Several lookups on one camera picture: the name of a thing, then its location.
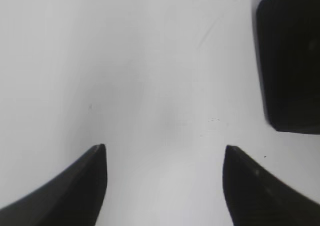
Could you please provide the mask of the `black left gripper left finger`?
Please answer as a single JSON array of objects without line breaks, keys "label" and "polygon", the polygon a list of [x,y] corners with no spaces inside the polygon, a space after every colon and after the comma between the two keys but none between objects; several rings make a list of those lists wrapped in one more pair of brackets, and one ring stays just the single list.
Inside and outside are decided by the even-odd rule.
[{"label": "black left gripper left finger", "polygon": [[0,210],[1,225],[95,225],[107,188],[106,147],[91,147],[51,181]]}]

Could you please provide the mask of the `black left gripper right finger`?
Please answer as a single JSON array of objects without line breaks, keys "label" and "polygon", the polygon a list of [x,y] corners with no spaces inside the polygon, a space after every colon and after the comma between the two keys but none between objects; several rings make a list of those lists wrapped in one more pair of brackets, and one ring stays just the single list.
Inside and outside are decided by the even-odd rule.
[{"label": "black left gripper right finger", "polygon": [[237,146],[225,148],[225,201],[234,225],[319,225],[320,205],[273,176]]}]

